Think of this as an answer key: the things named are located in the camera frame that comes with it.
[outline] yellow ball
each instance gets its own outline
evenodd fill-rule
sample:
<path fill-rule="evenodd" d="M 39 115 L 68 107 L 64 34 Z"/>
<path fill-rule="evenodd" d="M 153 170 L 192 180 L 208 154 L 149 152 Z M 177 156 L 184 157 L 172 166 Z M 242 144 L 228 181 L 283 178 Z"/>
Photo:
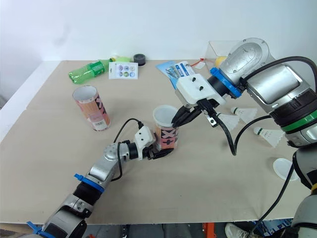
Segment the yellow ball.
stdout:
<path fill-rule="evenodd" d="M 215 62 L 214 62 L 214 66 L 216 68 L 219 68 L 220 64 L 227 58 L 227 56 L 219 56 L 218 58 L 216 58 Z"/>

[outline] small white dish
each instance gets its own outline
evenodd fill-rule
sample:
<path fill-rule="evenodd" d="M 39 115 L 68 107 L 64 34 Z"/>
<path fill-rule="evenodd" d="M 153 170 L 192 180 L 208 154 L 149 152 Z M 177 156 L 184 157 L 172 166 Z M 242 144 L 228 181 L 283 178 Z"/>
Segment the small white dish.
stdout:
<path fill-rule="evenodd" d="M 275 173 L 283 180 L 286 180 L 291 166 L 292 166 L 292 162 L 287 160 L 287 159 L 284 159 L 284 158 L 278 158 L 273 163 L 273 169 L 274 169 Z M 299 177 L 294 170 L 290 181 L 295 181 L 298 178 Z"/>

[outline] cup with printed letter x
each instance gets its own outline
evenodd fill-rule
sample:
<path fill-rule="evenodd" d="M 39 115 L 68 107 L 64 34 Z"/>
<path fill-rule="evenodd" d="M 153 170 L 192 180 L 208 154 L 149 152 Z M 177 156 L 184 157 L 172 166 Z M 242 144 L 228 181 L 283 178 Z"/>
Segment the cup with printed letter x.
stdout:
<path fill-rule="evenodd" d="M 178 128 L 173 127 L 172 119 L 177 108 L 170 105 L 161 105 L 154 109 L 156 148 L 158 150 L 175 149 L 178 140 Z"/>

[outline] transparent plastic box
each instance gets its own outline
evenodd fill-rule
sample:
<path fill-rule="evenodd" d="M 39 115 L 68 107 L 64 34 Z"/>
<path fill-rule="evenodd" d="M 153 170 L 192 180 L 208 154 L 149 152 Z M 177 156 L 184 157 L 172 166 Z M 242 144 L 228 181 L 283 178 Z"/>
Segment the transparent plastic box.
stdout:
<path fill-rule="evenodd" d="M 240 41 L 209 41 L 205 56 L 208 70 L 214 67 L 215 60 L 220 56 L 228 56 L 231 49 Z"/>

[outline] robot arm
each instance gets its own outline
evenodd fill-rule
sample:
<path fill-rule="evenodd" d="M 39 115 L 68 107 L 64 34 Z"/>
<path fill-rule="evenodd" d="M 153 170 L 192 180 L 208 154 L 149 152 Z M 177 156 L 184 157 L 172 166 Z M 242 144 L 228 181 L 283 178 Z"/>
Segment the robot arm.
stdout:
<path fill-rule="evenodd" d="M 178 79 L 175 93 L 184 106 L 172 122 L 181 126 L 203 112 L 212 126 L 221 124 L 214 108 L 224 105 L 227 96 L 237 99 L 247 90 L 285 132 L 288 145 L 299 148 L 293 158 L 294 168 L 312 194 L 299 206 L 292 226 L 301 228 L 301 238 L 317 237 L 317 94 L 290 66 L 282 64 L 293 60 L 308 63 L 317 78 L 316 65 L 310 59 L 274 61 L 265 41 L 243 40 L 219 69 L 211 69 L 209 79 L 200 74 Z"/>
<path fill-rule="evenodd" d="M 124 141 L 108 145 L 104 149 L 102 157 L 85 176 L 75 175 L 81 181 L 80 184 L 72 194 L 66 197 L 42 228 L 28 222 L 35 235 L 28 235 L 26 238 L 82 237 L 87 227 L 85 219 L 91 215 L 94 204 L 112 180 L 118 168 L 118 160 L 123 164 L 129 160 L 141 160 L 144 157 L 156 159 L 172 151 L 169 149 L 157 152 L 152 146 L 154 142 L 154 134 L 147 126 L 142 126 L 135 134 L 133 143 Z"/>

